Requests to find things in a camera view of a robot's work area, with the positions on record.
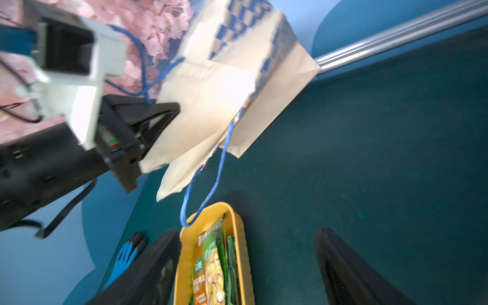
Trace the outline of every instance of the black cable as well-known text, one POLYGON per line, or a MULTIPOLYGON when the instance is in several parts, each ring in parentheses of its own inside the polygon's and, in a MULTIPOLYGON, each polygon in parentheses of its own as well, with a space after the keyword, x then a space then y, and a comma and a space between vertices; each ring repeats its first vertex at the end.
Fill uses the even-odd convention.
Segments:
POLYGON ((6 228, 5 230, 17 228, 20 226, 31 226, 31 227, 35 227, 38 229, 42 229, 42 224, 40 222, 35 221, 35 220, 25 219, 25 220, 19 220, 18 222, 14 223, 10 227, 6 228))
POLYGON ((40 239, 45 239, 48 237, 54 229, 63 221, 63 219, 68 216, 69 212, 81 201, 83 200, 95 187, 97 184, 97 178, 93 179, 89 186, 86 187, 83 191, 81 191, 72 201, 70 201, 59 214, 51 221, 50 224, 47 225, 46 228, 40 229, 37 231, 35 237, 40 239))
MULTIPOLYGON (((27 90, 30 91, 30 84, 27 83, 27 81, 22 77, 20 76, 19 73, 17 73, 17 71, 15 71, 11 66, 9 66, 2 58, 0 58, 0 64, 5 68, 7 69, 8 72, 10 72, 10 74, 12 74, 12 76, 14 76, 17 80, 19 80, 25 87, 27 90)), ((6 109, 6 106, 0 106, 0 110, 5 112, 6 114, 8 114, 9 116, 12 116, 18 120, 21 120, 21 121, 24 121, 24 122, 27 122, 27 123, 39 123, 42 121, 43 117, 42 116, 39 116, 37 119, 28 119, 26 117, 23 117, 21 115, 18 115, 12 111, 9 111, 6 109)))
POLYGON ((20 81, 27 90, 30 91, 30 84, 22 77, 20 74, 15 71, 9 64, 7 64, 2 58, 0 58, 0 64, 12 74, 18 81, 20 81))
POLYGON ((12 108, 15 108, 15 107, 19 107, 19 106, 21 106, 23 104, 25 104, 25 102, 15 102, 15 103, 11 103, 11 104, 8 104, 8 105, 3 105, 2 108, 12 109, 12 108))
POLYGON ((22 27, 22 24, 17 23, 17 22, 13 21, 13 20, 12 20, 12 19, 10 19, 10 18, 4 17, 4 16, 0 16, 0 19, 3 19, 3 20, 5 20, 5 21, 8 21, 8 22, 10 22, 11 24, 14 24, 14 25, 16 25, 16 26, 18 26, 18 27, 22 27))
POLYGON ((18 115, 16 113, 13 113, 10 110, 5 109, 5 107, 3 107, 3 106, 0 107, 0 110, 3 111, 3 112, 5 112, 9 116, 12 116, 12 117, 14 117, 14 118, 16 118, 18 120, 21 120, 21 121, 24 121, 24 122, 27 122, 27 123, 39 123, 44 118, 43 116, 39 116, 37 119, 31 120, 31 119, 25 118, 23 116, 20 116, 20 115, 18 115))
POLYGON ((63 219, 66 218, 66 216, 68 216, 69 212, 71 212, 71 210, 91 192, 91 190, 95 187, 96 184, 97 184, 97 178, 93 179, 90 185, 86 187, 86 189, 81 191, 75 198, 73 198, 61 210, 61 212, 59 212, 59 214, 54 218, 54 220, 47 225, 46 228, 43 229, 42 224, 38 221, 25 219, 25 220, 19 220, 18 222, 14 223, 13 225, 7 227, 2 231, 23 227, 23 226, 31 226, 39 229, 39 231, 37 231, 37 233, 35 234, 35 237, 40 239, 45 239, 54 231, 54 229, 56 229, 56 227, 58 227, 58 225, 63 221, 63 219))

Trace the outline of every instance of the blue rubber glove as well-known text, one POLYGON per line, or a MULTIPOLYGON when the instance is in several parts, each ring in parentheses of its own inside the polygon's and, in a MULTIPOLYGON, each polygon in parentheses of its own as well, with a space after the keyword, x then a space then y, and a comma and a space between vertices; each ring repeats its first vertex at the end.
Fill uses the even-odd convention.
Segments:
POLYGON ((141 240, 142 233, 135 233, 132 237, 122 245, 121 250, 119 251, 119 255, 115 260, 114 268, 112 270, 112 274, 105 284, 104 289, 109 287, 120 275, 122 275, 132 264, 134 259, 140 254, 146 244, 147 240, 141 240))

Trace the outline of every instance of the blue rope handle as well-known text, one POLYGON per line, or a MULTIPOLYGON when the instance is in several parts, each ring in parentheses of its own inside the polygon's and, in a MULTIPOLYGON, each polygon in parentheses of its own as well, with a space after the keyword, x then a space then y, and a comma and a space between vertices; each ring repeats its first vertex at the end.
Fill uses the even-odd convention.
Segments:
POLYGON ((132 40, 132 42, 137 47, 137 51, 139 52, 139 56, 141 57, 142 90, 139 92, 129 92, 129 91, 125 90, 124 88, 117 86, 116 84, 114 84, 113 82, 111 82, 109 80, 105 80, 105 82, 107 84, 111 85, 112 87, 118 89, 119 91, 129 95, 129 96, 137 97, 140 95, 144 95, 145 103, 148 105, 152 105, 152 102, 151 102, 151 99, 149 98, 149 93, 148 93, 149 89, 154 87, 160 81, 164 80, 166 78, 166 76, 168 75, 168 73, 174 67, 176 67, 178 64, 180 64, 182 61, 184 61, 184 57, 180 57, 180 58, 176 59, 174 62, 170 63, 169 66, 163 72, 161 72, 159 74, 159 76, 151 84, 148 85, 147 79, 146 79, 146 64, 145 64, 146 49, 144 48, 142 42, 137 37, 135 37, 131 32, 127 31, 124 28, 118 27, 116 25, 110 25, 110 27, 116 32, 125 34, 127 37, 129 37, 132 40))
MULTIPOLYGON (((237 115, 237 119, 239 119, 241 117, 241 115, 243 114, 243 112, 244 112, 244 109, 241 109, 240 112, 239 112, 239 114, 237 115)), ((235 124, 236 123, 235 123, 235 120, 234 120, 229 125, 229 130, 228 130, 228 133, 227 133, 227 137, 225 138, 224 148, 222 149, 222 154, 220 156, 219 171, 217 172, 217 179, 215 180, 215 184, 212 187, 212 189, 210 190, 210 192, 208 193, 208 195, 205 198, 205 200, 202 202, 202 204, 198 208, 197 214, 195 215, 195 217, 189 223, 187 222, 188 220, 186 218, 186 206, 188 204, 188 199, 190 198, 190 193, 191 193, 191 189, 193 188, 193 184, 195 183, 195 180, 198 177, 198 175, 200 174, 200 172, 202 171, 203 165, 200 166, 199 169, 197 169, 197 171, 195 172, 195 175, 193 175, 193 178, 190 181, 190 184, 188 185, 188 188, 186 189, 186 192, 185 192, 184 198, 183 198, 182 209, 181 209, 181 212, 180 212, 180 223, 185 228, 188 228, 189 226, 191 226, 197 220, 197 218, 200 216, 200 213, 202 212, 203 208, 206 206, 207 202, 210 200, 210 197, 213 196, 213 194, 215 193, 215 190, 219 186, 220 176, 222 174, 222 169, 224 168, 225 153, 226 153, 227 148, 229 146, 230 138, 232 137, 232 132, 234 131, 235 124)))

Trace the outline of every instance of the teal floor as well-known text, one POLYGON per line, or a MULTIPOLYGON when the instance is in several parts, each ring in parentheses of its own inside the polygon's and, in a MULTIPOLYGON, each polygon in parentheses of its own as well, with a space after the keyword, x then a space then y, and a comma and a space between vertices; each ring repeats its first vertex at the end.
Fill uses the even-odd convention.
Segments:
MULTIPOLYGON (((327 304, 313 240, 330 227, 418 304, 486 304, 487 81, 477 30, 309 86, 241 159, 228 155, 211 201, 244 220, 256 303, 327 304)), ((135 231, 152 242, 180 227, 183 193, 155 201, 163 173, 119 248, 135 231)))

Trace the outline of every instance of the yellow basket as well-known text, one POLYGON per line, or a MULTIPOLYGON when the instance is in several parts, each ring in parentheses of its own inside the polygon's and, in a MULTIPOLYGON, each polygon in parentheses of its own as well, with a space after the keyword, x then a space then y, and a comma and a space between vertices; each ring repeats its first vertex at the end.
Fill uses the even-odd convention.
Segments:
MULTIPOLYGON (((198 237, 205 232, 217 219, 226 214, 222 224, 227 235, 235 236, 237 270, 239 272, 239 283, 241 284, 241 304, 254 305, 254 291, 252 289, 251 267, 247 255, 247 243, 245 241, 244 223, 242 218, 234 212, 230 205, 219 202, 203 209, 202 213, 193 225, 182 228, 180 240, 182 251, 175 279, 175 298, 173 305, 187 305, 193 294, 191 282, 191 261, 192 252, 198 247, 198 237)), ((188 218, 191 221, 195 214, 188 218)))

